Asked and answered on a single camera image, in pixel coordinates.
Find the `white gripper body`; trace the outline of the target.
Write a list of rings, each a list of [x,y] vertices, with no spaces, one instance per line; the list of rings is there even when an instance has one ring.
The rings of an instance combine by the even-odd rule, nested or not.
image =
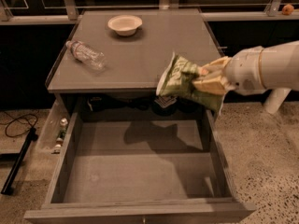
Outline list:
[[[262,52],[261,46],[243,49],[227,63],[224,75],[235,87],[236,93],[248,96],[266,91],[260,71]]]

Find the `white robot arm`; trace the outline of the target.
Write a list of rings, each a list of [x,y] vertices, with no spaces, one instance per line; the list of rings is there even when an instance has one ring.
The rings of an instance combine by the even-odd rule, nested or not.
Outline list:
[[[228,91],[248,96],[271,90],[263,107],[275,114],[290,91],[299,91],[299,42],[243,49],[233,57],[219,58],[199,69],[192,84],[203,92]]]

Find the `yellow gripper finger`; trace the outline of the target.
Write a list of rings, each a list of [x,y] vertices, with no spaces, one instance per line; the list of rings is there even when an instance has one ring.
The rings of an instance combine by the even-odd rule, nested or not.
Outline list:
[[[230,82],[223,76],[208,79],[195,79],[192,84],[199,91],[215,95],[224,95],[231,89]]]
[[[228,56],[224,56],[219,59],[216,59],[210,63],[201,66],[199,69],[199,74],[204,77],[209,75],[220,76],[223,73],[225,66],[231,60],[232,58]]]

